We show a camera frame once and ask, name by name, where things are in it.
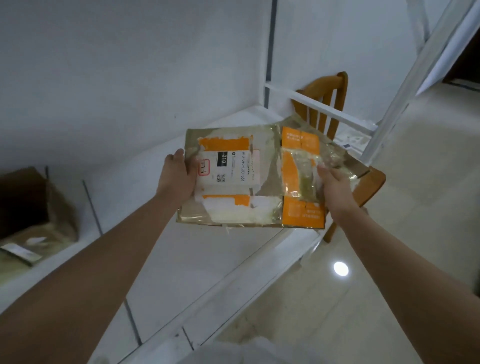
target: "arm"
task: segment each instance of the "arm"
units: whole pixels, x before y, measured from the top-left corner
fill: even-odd
[[[2,362],[86,363],[162,230],[192,194],[196,171],[182,149],[168,155],[150,201],[5,310]]]
[[[318,168],[325,202],[425,363],[478,363],[480,300],[385,231],[353,200],[348,178]]]

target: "orange label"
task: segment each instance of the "orange label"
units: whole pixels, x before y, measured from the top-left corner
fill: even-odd
[[[204,194],[203,198],[218,198],[218,197],[230,197],[233,198],[236,205],[249,206],[250,196],[247,194]]]
[[[283,198],[282,223],[305,228],[324,229],[325,206],[285,196]]]
[[[300,197],[300,182],[297,165],[290,152],[282,154],[282,182],[284,192],[289,196]]]
[[[320,140],[318,136],[286,126],[282,129],[282,147],[288,149],[303,149],[308,153],[317,156],[320,155]]]
[[[245,136],[236,139],[222,139],[219,137],[199,138],[198,144],[203,146],[207,152],[230,152],[250,149],[250,139]]]

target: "red outlined stamp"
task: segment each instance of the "red outlined stamp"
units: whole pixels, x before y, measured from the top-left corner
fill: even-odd
[[[198,162],[198,175],[208,176],[210,174],[210,160],[202,159]]]

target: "chair leg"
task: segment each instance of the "chair leg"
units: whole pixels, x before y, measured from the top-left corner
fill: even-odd
[[[336,230],[336,224],[332,223],[332,225],[328,228],[326,234],[324,235],[324,241],[326,243],[329,243],[332,241],[333,234],[335,233]]]

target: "open cardboard box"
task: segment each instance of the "open cardboard box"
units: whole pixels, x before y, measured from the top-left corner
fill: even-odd
[[[73,207],[35,168],[0,176],[0,283],[77,240]]]

